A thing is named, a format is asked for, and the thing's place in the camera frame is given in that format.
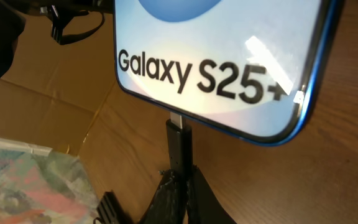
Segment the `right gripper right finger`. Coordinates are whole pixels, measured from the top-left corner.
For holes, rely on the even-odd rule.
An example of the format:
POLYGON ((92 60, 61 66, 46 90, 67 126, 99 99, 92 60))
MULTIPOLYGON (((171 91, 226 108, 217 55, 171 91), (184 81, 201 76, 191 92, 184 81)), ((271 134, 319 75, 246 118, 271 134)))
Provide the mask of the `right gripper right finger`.
POLYGON ((187 180, 186 211, 189 224, 236 224, 223 209, 207 180, 197 166, 187 180))

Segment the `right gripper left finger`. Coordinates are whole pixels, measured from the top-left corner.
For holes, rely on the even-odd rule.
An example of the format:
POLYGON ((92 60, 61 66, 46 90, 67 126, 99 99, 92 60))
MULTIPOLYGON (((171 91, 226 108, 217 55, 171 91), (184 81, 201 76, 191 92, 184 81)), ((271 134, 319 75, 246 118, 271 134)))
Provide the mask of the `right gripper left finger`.
POLYGON ((166 170, 141 224, 182 224, 186 210, 186 185, 175 170, 166 170))

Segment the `blue Galaxy smartphone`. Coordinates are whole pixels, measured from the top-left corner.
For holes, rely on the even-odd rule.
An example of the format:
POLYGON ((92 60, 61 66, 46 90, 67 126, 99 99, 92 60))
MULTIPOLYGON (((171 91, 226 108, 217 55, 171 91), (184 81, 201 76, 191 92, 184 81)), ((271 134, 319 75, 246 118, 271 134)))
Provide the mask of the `blue Galaxy smartphone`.
POLYGON ((313 111, 343 1, 114 0, 121 89, 254 144, 313 111))

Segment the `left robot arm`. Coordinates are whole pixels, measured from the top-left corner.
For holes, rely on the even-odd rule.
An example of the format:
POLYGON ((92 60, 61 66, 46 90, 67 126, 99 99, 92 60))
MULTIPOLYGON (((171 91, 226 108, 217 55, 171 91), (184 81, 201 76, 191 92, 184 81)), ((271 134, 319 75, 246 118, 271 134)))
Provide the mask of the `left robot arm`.
POLYGON ((105 22, 105 14, 113 13, 112 0, 0 0, 0 78, 10 69, 17 41, 26 19, 20 13, 45 16, 52 22, 51 37, 59 45, 79 42, 93 35, 105 22), (99 12, 101 22, 94 29, 80 33, 63 33, 74 17, 99 12))

